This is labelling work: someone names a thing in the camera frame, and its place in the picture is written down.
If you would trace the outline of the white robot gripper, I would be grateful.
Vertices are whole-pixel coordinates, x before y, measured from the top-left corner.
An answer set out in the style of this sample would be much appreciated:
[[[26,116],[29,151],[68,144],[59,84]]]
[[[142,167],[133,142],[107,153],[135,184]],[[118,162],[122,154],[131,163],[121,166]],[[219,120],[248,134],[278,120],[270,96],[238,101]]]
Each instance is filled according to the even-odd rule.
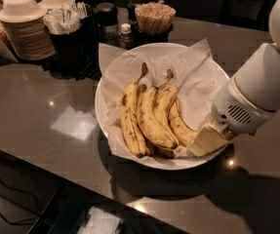
[[[221,151],[237,135],[252,135],[273,116],[273,112],[249,102],[241,93],[235,79],[231,78],[214,97],[211,121],[199,129],[186,151],[196,158]]]

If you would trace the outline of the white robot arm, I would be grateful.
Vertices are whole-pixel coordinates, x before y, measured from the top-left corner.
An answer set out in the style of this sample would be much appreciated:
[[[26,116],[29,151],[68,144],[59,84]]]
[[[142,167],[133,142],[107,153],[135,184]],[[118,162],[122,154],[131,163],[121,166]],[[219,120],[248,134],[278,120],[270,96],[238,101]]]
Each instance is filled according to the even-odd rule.
[[[230,140],[252,135],[280,109],[280,0],[271,9],[268,29],[272,42],[262,44],[215,94],[211,113],[186,147],[203,157]]]

